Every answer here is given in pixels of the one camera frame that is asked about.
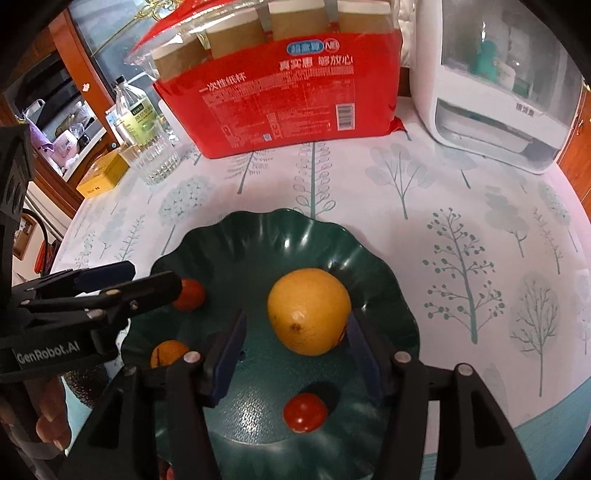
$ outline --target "gold decoration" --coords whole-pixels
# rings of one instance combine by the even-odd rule
[[[166,15],[162,15],[165,11],[172,12],[177,9],[177,7],[183,3],[183,0],[144,0],[145,5],[143,5],[138,12],[133,16],[131,20],[129,20],[123,27],[117,30],[114,34],[112,34],[107,40],[105,40],[99,48],[91,55],[94,57],[98,54],[109,42],[111,42],[115,37],[121,35],[127,28],[129,28],[132,24],[137,22],[138,20],[142,20],[143,18],[152,17],[156,22],[158,20],[162,20]]]

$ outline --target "red tomato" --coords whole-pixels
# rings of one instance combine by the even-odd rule
[[[308,433],[320,427],[329,411],[313,393],[300,393],[283,407],[283,419],[296,433]]]
[[[205,288],[197,280],[182,278],[183,289],[178,298],[173,302],[174,308],[181,312],[190,312],[198,309],[205,301]]]

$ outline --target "brown paper cup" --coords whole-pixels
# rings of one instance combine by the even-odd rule
[[[339,0],[339,31],[343,33],[391,33],[394,30],[389,2]]]
[[[324,0],[278,0],[269,3],[269,12],[275,40],[330,31]]]
[[[183,43],[169,43],[152,51],[160,79],[164,82],[200,65],[207,58],[207,52],[197,36],[182,40]]]
[[[256,9],[245,8],[206,30],[212,57],[219,59],[266,42]]]

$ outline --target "dark green bowl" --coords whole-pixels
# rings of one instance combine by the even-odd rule
[[[372,473],[388,412],[370,402],[346,341],[321,356],[285,348],[267,319],[267,295],[292,270],[322,268],[347,288],[353,308],[394,346],[418,355],[419,335],[389,267],[334,223],[311,220],[293,210],[235,212],[197,228],[160,258],[152,273],[172,270],[199,280],[207,290],[191,313],[166,306],[133,319],[122,346],[126,364],[149,366],[160,342],[178,339],[199,350],[212,332],[225,329],[241,307],[248,316],[245,357],[228,396],[206,420],[225,480],[339,479]],[[284,423],[286,402],[300,391],[318,393],[331,411],[312,433],[295,434]],[[165,405],[156,408],[159,454],[170,460]]]

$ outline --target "metal screw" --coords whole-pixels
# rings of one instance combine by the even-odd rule
[[[123,374],[126,377],[131,377],[131,375],[135,375],[137,370],[138,370],[138,367],[136,367],[135,365],[125,365],[123,367]]]
[[[86,316],[91,320],[97,319],[98,317],[101,317],[104,314],[104,312],[105,311],[103,309],[94,309],[86,312]]]
[[[460,375],[464,375],[464,377],[469,377],[474,373],[474,369],[468,364],[460,364],[457,366],[457,371]]]
[[[187,352],[183,355],[183,360],[188,364],[196,364],[201,360],[201,354],[199,352]]]
[[[399,363],[399,364],[407,364],[409,363],[413,358],[410,356],[410,353],[408,352],[396,352],[394,354],[394,359]]]

